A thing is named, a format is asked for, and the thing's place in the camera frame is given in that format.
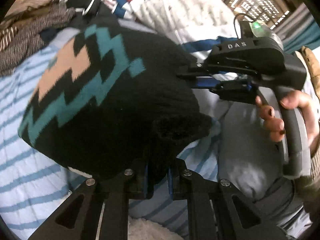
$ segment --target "handle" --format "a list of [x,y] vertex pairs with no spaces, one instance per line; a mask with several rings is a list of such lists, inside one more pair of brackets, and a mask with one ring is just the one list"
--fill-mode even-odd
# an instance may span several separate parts
[[280,86],[274,88],[274,91],[259,87],[258,95],[264,104],[274,108],[275,117],[284,121],[286,134],[278,143],[279,151],[283,155],[283,173],[288,179],[296,179],[310,175],[311,156],[301,111],[298,108],[288,110],[278,104],[278,101],[291,90],[291,88]]

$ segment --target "green led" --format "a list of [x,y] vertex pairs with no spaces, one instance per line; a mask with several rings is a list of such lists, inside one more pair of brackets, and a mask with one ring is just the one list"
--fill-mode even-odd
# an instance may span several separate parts
[[253,28],[258,29],[260,28],[260,24],[257,22],[252,23]]

